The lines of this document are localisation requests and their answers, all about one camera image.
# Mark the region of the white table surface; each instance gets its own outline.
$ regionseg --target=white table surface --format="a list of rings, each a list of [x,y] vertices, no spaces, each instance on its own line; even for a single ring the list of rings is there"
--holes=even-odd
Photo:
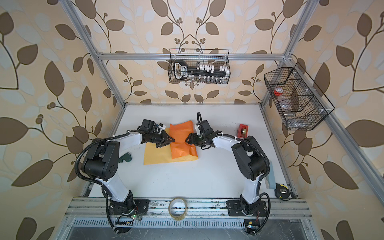
[[[259,105],[128,105],[116,135],[137,129],[143,119],[169,127],[192,120],[200,112],[216,131],[237,135],[239,124],[249,126],[253,136],[273,164],[277,183],[285,184],[283,172],[273,148]],[[234,155],[224,149],[201,150],[198,160],[144,165],[145,144],[130,149],[132,161],[119,163],[118,174],[134,197],[239,198],[246,179],[238,169]],[[260,193],[275,198],[263,180]],[[90,197],[102,197],[101,187],[94,184]]]

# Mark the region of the green object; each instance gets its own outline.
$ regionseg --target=green object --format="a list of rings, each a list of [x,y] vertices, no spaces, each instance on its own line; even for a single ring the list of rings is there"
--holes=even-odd
[[[119,158],[119,162],[130,162],[132,160],[132,156],[129,152],[127,152],[126,154],[124,154],[123,156],[121,156]]]

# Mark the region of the ventilation grille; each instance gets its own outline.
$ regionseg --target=ventilation grille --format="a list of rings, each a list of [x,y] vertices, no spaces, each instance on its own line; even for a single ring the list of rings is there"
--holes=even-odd
[[[73,222],[73,226],[76,227],[110,227],[108,220],[99,217],[77,217]]]
[[[106,218],[87,218],[77,217],[73,222],[74,227],[110,227]],[[143,218],[141,221],[135,220],[133,227],[137,228],[244,228],[243,219],[184,219],[174,221],[170,218]]]

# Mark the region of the mounting plate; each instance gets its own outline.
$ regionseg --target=mounting plate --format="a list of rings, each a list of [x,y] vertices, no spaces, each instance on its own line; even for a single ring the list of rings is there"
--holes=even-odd
[[[227,208],[228,208],[228,215],[230,217],[246,217],[242,213],[241,207],[240,207],[240,200],[228,200],[227,201]],[[265,201],[260,201],[259,206],[257,206],[257,212],[259,212],[259,217],[266,217],[266,203]]]

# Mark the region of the orange plastic bag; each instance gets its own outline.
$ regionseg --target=orange plastic bag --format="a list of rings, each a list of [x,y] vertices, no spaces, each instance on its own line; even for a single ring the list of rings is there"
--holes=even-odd
[[[193,132],[193,122],[187,121],[178,125],[170,125],[169,135],[175,139],[175,142],[170,144],[172,159],[179,161],[194,161],[197,156],[196,147],[185,142],[188,135]]]

